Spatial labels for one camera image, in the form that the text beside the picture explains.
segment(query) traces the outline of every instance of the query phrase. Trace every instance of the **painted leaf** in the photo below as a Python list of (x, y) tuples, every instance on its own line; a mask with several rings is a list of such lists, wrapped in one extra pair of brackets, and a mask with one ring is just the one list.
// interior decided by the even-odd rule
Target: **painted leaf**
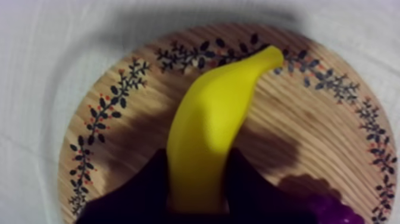
[(282, 71), (282, 68), (274, 69), (274, 73), (275, 74), (280, 74), (281, 71)]
[(310, 86), (310, 79), (308, 77), (304, 78), (304, 86), (309, 87)]
[(371, 139), (373, 139), (375, 137), (375, 134), (369, 134), (368, 136), (367, 136), (367, 140), (371, 140)]
[(95, 137), (94, 137), (93, 135), (91, 135), (91, 136), (89, 136), (89, 139), (87, 140), (87, 143), (88, 143), (89, 145), (92, 145), (93, 142), (95, 142)]
[(83, 137), (81, 135), (79, 135), (79, 137), (78, 137), (78, 143), (79, 143), (80, 146), (85, 144), (85, 142), (83, 140)]
[(305, 56), (307, 56), (307, 51), (306, 50), (302, 50), (302, 51), (300, 51), (300, 53), (298, 55), (298, 58), (299, 59), (304, 59)]
[(283, 51), (282, 51), (282, 54), (283, 54), (283, 56), (287, 56), (287, 55), (289, 55), (289, 51), (287, 50), (287, 49), (284, 49)]
[(324, 75), (322, 73), (320, 73), (319, 71), (315, 73), (315, 76), (320, 81), (324, 80)]
[(225, 47), (225, 41), (222, 40), (221, 38), (217, 38), (217, 39), (215, 40), (215, 43), (216, 43), (220, 48)]
[(258, 34), (254, 33), (253, 35), (251, 35), (250, 43), (255, 45), (257, 42), (258, 42)]
[(87, 173), (85, 173), (84, 176), (88, 181), (90, 181), (90, 176)]
[(287, 65), (287, 70), (290, 72), (290, 73), (293, 73), (294, 71), (295, 71), (295, 66), (293, 65), (293, 62), (289, 62), (289, 64)]
[(98, 123), (96, 126), (100, 129), (105, 129), (105, 125), (103, 123)]
[(318, 60), (318, 59), (314, 59), (314, 60), (312, 60), (312, 62), (310, 62), (309, 63), (309, 67), (311, 67), (311, 68), (313, 68), (313, 67), (315, 67), (315, 66), (317, 66), (317, 65), (319, 65), (320, 64), (320, 60)]
[(305, 64), (302, 64), (301, 66), (300, 66), (300, 72), (302, 72), (302, 73), (304, 73), (305, 72)]
[(91, 163), (86, 163), (87, 168), (89, 169), (94, 169), (93, 165)]
[(392, 155), (389, 153), (389, 154), (386, 156), (385, 161), (389, 161), (391, 156), (392, 156)]
[(110, 87), (110, 89), (111, 89), (111, 92), (112, 92), (114, 95), (117, 95), (117, 94), (118, 94), (118, 89), (117, 89), (117, 87), (112, 86), (112, 87)]
[(215, 53), (212, 51), (207, 51), (204, 56), (206, 56), (207, 58), (214, 58), (215, 57)]
[(387, 145), (389, 142), (390, 142), (390, 138), (387, 136), (387, 137), (385, 138), (385, 145)]
[(199, 59), (199, 63), (197, 64), (197, 67), (198, 67), (199, 69), (203, 69), (203, 68), (204, 68), (204, 65), (205, 65), (205, 59), (204, 59), (204, 58), (200, 58), (200, 59)]
[(395, 174), (395, 169), (393, 167), (389, 167), (388, 171), (391, 175)]
[(243, 53), (249, 52), (249, 50), (247, 49), (247, 46), (246, 46), (244, 43), (240, 43), (240, 44), (239, 44), (239, 47), (240, 47), (240, 50), (241, 50)]
[(118, 104), (118, 97), (112, 98), (112, 99), (111, 99), (111, 104), (112, 104), (112, 105)]
[(92, 114), (92, 117), (97, 117), (97, 112), (95, 109), (91, 108), (90, 113)]
[(371, 150), (371, 153), (373, 153), (373, 154), (379, 153), (379, 152), (380, 152), (380, 150), (377, 149), (377, 148), (373, 148), (373, 149)]
[(329, 69), (328, 71), (326, 71), (326, 76), (330, 77), (333, 75), (333, 69)]
[(200, 45), (200, 51), (206, 51), (210, 45), (209, 41), (205, 41)]
[(376, 135), (376, 136), (375, 136), (375, 142), (376, 142), (376, 143), (379, 143), (379, 142), (380, 142), (380, 135)]
[(98, 135), (98, 138), (99, 138), (99, 140), (100, 140), (102, 143), (105, 142), (105, 139), (104, 139), (104, 135), (103, 135), (103, 134), (99, 134), (99, 135)]
[(121, 113), (120, 113), (120, 112), (118, 112), (118, 111), (116, 111), (116, 112), (113, 112), (111, 115), (112, 115), (113, 117), (116, 117), (116, 118), (119, 118), (119, 117), (121, 117)]
[(318, 83), (318, 84), (315, 86), (315, 89), (316, 89), (316, 90), (319, 90), (319, 89), (322, 89), (322, 88), (324, 88), (324, 83), (322, 83), (322, 82)]
[(388, 183), (389, 182), (389, 176), (385, 175), (385, 177), (383, 178), (383, 183)]
[(89, 193), (89, 191), (85, 187), (81, 187), (81, 189), (85, 194)]
[(125, 100), (125, 98), (121, 98), (120, 104), (121, 104), (121, 107), (122, 107), (122, 108), (125, 108), (125, 107), (126, 107), (126, 100)]
[(99, 103), (100, 103), (100, 106), (101, 106), (102, 108), (105, 107), (105, 101), (104, 101), (103, 97), (100, 98)]
[(376, 160), (374, 160), (374, 161), (372, 162), (372, 164), (376, 165), (376, 164), (381, 163), (381, 162), (383, 162), (383, 160), (380, 159), (380, 158), (377, 158)]
[(78, 150), (78, 148), (76, 148), (76, 146), (73, 145), (73, 144), (70, 145), (70, 148), (72, 149), (72, 151), (77, 151)]

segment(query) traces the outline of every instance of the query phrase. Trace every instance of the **banana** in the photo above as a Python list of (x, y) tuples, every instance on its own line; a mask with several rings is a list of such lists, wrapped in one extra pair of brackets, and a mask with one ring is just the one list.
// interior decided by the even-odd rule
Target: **banana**
[(223, 173), (229, 149), (246, 118), (258, 78), (282, 63), (281, 51), (269, 46), (247, 59), (206, 72), (189, 88), (167, 142), (173, 211), (223, 212)]

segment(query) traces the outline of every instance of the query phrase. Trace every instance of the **wood grain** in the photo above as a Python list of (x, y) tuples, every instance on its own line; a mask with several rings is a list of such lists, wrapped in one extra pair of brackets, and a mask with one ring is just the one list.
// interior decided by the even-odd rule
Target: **wood grain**
[[(216, 42), (217, 39), (223, 40), (223, 47)], [(206, 41), (210, 44), (201, 51)], [(162, 49), (161, 54), (165, 50), (172, 54), (173, 42), (188, 51), (197, 48), (203, 56), (199, 54), (197, 58), (190, 58), (189, 53), (183, 55), (183, 61), (192, 62), (183, 72), (179, 59), (172, 69), (163, 69), (163, 62), (170, 60), (159, 58), (158, 50)], [(76, 219), (73, 211), (78, 202), (72, 204), (68, 201), (77, 195), (80, 199), (84, 195), (85, 200), (92, 200), (118, 188), (134, 176), (157, 149), (166, 145), (176, 108), (199, 75), (217, 66), (222, 59), (229, 58), (224, 57), (229, 55), (229, 49), (234, 50), (235, 57), (241, 55), (243, 58), (263, 43), (287, 49), (289, 54), (279, 74), (270, 72), (260, 79), (248, 118), (234, 145), (268, 181), (281, 189), (302, 197), (312, 192), (332, 194), (350, 205), (367, 223), (372, 223), (373, 217), (382, 220), (378, 223), (383, 223), (391, 211), (393, 198), (389, 195), (394, 195), (394, 188), (388, 186), (396, 184), (395, 146), (393, 141), (385, 144), (387, 138), (393, 137), (382, 110), (373, 112), (377, 117), (372, 118), (374, 122), (371, 124), (368, 124), (371, 118), (362, 116), (364, 112), (372, 113), (372, 109), (380, 108), (379, 102), (357, 72), (335, 53), (302, 36), (257, 24), (219, 24), (174, 33), (134, 51), (105, 72), (77, 108), (62, 145), (58, 190), (65, 222), (73, 223)], [(299, 59), (304, 51), (307, 54)], [(204, 56), (206, 52), (215, 56)], [(318, 65), (310, 69), (310, 63), (315, 60), (318, 60)], [(118, 89), (116, 95), (111, 87), (118, 87), (122, 76), (130, 77), (129, 66), (133, 61), (137, 61), (139, 67), (144, 62), (150, 65), (145, 76), (138, 74), (132, 79), (138, 83), (138, 89), (134, 85), (127, 88), (129, 96), (121, 97), (126, 101), (125, 108), (119, 98), (118, 104), (104, 110), (110, 118), (95, 119), (91, 109), (96, 113), (104, 109), (100, 105), (101, 98), (106, 106), (111, 104), (111, 100), (121, 92)], [(302, 63), (307, 64), (304, 72), (301, 72)], [(322, 78), (317, 74), (328, 74), (330, 69), (333, 69), (330, 77)], [(330, 80), (344, 74), (346, 78), (343, 78), (341, 86), (335, 85), (340, 89), (329, 87)], [(346, 94), (345, 88), (350, 83), (359, 84), (354, 91), (350, 90), (356, 99), (338, 100), (336, 94)], [(115, 112), (120, 113), (120, 117), (113, 117)], [(104, 124), (104, 129), (97, 128), (99, 133), (89, 130), (88, 125), (94, 123)], [(376, 130), (368, 129), (370, 125), (375, 125)], [(80, 136), (85, 143), (81, 153), (71, 149), (71, 145), (75, 145), (77, 150), (81, 148), (78, 143)], [(92, 145), (88, 144), (90, 136), (94, 139)], [(80, 165), (85, 167), (84, 173), (89, 171), (90, 181), (85, 175), (78, 176), (82, 175), (82, 169), (78, 168)], [(79, 179), (82, 180), (81, 186), (71, 184), (71, 180), (78, 184)]]

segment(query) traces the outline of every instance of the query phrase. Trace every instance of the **white surface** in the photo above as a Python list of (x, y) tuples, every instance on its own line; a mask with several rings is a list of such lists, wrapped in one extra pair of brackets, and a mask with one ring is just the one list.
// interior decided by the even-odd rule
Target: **white surface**
[(400, 145), (399, 10), (397, 0), (0, 0), (0, 223), (61, 223), (58, 154), (80, 100), (127, 52), (197, 24), (260, 21), (334, 49), (370, 84)]

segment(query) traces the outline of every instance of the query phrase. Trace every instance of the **wooden plate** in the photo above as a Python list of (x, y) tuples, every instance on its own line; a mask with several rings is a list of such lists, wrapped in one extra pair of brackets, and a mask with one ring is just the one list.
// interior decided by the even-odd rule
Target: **wooden plate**
[(174, 33), (105, 72), (79, 105), (62, 145), (58, 189), (65, 222), (73, 223), (87, 201), (125, 183), (166, 145), (175, 110), (197, 77), (266, 44), (281, 48), (286, 61), (260, 79), (235, 146), (281, 189), (333, 194), (367, 223), (385, 222), (397, 159), (379, 102), (335, 53), (257, 24)]

